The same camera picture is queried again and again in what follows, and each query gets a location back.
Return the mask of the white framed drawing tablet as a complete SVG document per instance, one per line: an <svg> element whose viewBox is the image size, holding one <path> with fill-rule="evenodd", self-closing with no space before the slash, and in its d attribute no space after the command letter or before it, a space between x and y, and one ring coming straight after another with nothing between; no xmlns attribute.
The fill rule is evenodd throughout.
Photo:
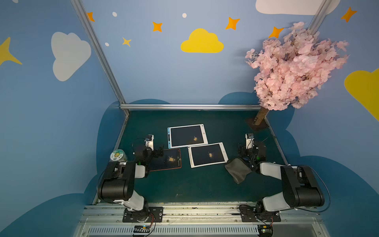
<svg viewBox="0 0 379 237"><path fill-rule="evenodd" d="M191 168L226 164L229 161L222 142L188 147L188 152Z"/></svg>

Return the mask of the controller board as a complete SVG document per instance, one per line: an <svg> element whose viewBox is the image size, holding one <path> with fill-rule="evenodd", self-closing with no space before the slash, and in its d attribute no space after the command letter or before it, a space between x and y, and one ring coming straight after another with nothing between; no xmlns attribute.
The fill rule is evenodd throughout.
<svg viewBox="0 0 379 237"><path fill-rule="evenodd" d="M143 235L143 236L146 236L146 235L149 235L152 231L152 227L151 226L134 226L133 227L133 235Z"/></svg>
<svg viewBox="0 0 379 237"><path fill-rule="evenodd" d="M258 226L258 237L272 237L273 236L273 227L267 225Z"/></svg>

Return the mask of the pink cherry blossom tree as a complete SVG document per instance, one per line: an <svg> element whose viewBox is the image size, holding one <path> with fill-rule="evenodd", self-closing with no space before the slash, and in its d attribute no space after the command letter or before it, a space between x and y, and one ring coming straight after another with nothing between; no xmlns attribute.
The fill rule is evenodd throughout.
<svg viewBox="0 0 379 237"><path fill-rule="evenodd" d="M318 40L319 33L305 29L304 22L294 23L283 40L269 38L260 52L246 52L246 63L259 69L254 77L254 91L260 110L248 124L255 131L266 128L269 111L299 109L318 95L335 69L347 62L347 41Z"/></svg>

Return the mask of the aluminium mounting rail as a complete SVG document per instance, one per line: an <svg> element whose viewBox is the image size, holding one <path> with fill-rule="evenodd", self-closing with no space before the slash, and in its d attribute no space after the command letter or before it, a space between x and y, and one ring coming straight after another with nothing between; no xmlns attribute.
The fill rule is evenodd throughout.
<svg viewBox="0 0 379 237"><path fill-rule="evenodd" d="M123 223L124 208L115 204L88 205L74 232L75 237L258 237L258 226L273 227L273 237L328 237L317 213L300 210L279 212L281 222L242 222L240 205L253 202L150 203L163 207L160 223ZM134 226L151 226L149 235L133 235Z"/></svg>

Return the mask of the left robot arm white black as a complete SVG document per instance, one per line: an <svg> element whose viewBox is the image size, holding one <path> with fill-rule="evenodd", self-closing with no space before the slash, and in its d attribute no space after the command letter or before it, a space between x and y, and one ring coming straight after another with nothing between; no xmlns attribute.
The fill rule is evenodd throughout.
<svg viewBox="0 0 379 237"><path fill-rule="evenodd" d="M136 159L132 161L126 160L124 151L113 151L97 186L98 198L108 203L119 203L129 212L146 212L147 203L135 191L135 180L149 175L152 160L163 156L163 148L147 146L138 150Z"/></svg>

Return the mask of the left controller board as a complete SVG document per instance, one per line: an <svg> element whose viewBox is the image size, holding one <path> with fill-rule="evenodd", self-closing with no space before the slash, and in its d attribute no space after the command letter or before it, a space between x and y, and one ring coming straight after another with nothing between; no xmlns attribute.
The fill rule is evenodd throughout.
<svg viewBox="0 0 379 237"><path fill-rule="evenodd" d="M143 236L146 236L146 235L149 235L152 231L152 227L151 226L134 226L133 227L133 235L143 235Z"/></svg>

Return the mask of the grey blue wiping cloth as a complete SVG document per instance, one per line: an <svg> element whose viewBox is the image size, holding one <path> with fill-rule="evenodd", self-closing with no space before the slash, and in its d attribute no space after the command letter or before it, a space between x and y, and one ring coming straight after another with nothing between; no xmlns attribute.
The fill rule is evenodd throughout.
<svg viewBox="0 0 379 237"><path fill-rule="evenodd" d="M236 184L242 183L252 170L240 158L235 158L225 165L226 171L232 176Z"/></svg>

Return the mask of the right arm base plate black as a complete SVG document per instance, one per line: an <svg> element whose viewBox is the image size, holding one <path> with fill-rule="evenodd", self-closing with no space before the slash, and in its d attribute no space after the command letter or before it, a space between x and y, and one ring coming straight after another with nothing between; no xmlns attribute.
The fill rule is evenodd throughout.
<svg viewBox="0 0 379 237"><path fill-rule="evenodd" d="M240 205L238 207L242 222L261 222L261 223L275 223L281 222L279 212L269 212L266 210L256 210L255 206Z"/></svg>

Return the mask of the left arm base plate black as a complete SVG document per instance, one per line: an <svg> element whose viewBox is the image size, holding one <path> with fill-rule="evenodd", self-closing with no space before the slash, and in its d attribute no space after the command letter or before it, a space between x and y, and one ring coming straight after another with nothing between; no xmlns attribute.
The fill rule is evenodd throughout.
<svg viewBox="0 0 379 237"><path fill-rule="evenodd" d="M123 223L160 223L163 218L163 207L148 207L141 211L124 210Z"/></svg>

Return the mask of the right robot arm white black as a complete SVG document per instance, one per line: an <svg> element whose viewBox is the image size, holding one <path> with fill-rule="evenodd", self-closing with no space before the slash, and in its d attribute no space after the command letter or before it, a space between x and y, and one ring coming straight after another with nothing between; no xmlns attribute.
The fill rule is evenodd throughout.
<svg viewBox="0 0 379 237"><path fill-rule="evenodd" d="M306 207L321 207L325 196L309 166L279 165L265 158L265 145L254 144L250 139L245 146L238 148L239 160L248 171L269 176L281 181L282 191L264 197L256 204L259 213L278 212L289 209L305 210Z"/></svg>

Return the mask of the right controller board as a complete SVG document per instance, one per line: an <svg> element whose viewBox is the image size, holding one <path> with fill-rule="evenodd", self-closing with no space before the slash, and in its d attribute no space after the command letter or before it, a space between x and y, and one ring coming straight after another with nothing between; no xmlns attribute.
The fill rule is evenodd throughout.
<svg viewBox="0 0 379 237"><path fill-rule="evenodd" d="M273 236L273 227L267 225L258 226L258 237L272 237Z"/></svg>

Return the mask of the red framed drawing tablet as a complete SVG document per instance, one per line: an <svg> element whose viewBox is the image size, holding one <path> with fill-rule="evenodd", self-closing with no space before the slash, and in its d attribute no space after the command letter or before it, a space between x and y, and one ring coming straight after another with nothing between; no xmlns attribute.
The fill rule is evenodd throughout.
<svg viewBox="0 0 379 237"><path fill-rule="evenodd" d="M180 169L182 167L181 150L165 149L162 156L154 157L149 165L149 171Z"/></svg>

